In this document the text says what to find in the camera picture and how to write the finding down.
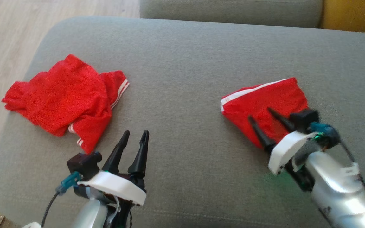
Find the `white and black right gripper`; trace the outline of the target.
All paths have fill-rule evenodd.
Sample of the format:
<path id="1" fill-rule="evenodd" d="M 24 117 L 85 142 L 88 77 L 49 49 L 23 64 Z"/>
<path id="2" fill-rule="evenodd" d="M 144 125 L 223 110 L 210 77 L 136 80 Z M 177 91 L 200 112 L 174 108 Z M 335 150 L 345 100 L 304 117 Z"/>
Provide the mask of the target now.
<path id="1" fill-rule="evenodd" d="M 274 175 L 279 175 L 279 172 L 284 169 L 285 165 L 298 153 L 308 140 L 313 139 L 317 135 L 317 132 L 308 134 L 298 132 L 289 119 L 272 108 L 267 108 L 267 110 L 290 132 L 277 145 L 274 139 L 264 133 L 252 116 L 249 116 L 248 120 L 263 150 L 272 151 L 268 162 L 269 170 Z"/>

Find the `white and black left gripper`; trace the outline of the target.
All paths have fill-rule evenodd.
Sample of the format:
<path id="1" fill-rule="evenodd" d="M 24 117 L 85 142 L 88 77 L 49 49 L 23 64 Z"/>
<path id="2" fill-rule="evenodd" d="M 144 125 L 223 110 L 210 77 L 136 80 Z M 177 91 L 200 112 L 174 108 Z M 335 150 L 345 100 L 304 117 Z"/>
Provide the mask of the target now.
<path id="1" fill-rule="evenodd" d="M 102 171 L 98 172 L 88 181 L 78 181 L 77 183 L 79 185 L 93 187 L 110 195 L 127 201 L 132 201 L 135 205 L 142 206 L 146 201 L 145 191 L 131 181 L 114 175 L 119 173 L 118 166 L 120 164 L 123 150 L 127 146 L 129 136 L 130 131 L 126 130 L 104 163 Z M 144 178 L 146 176 L 149 136 L 149 131 L 145 130 L 140 139 L 140 148 L 136 157 L 128 168 L 128 173 L 135 175 L 138 178 Z"/>

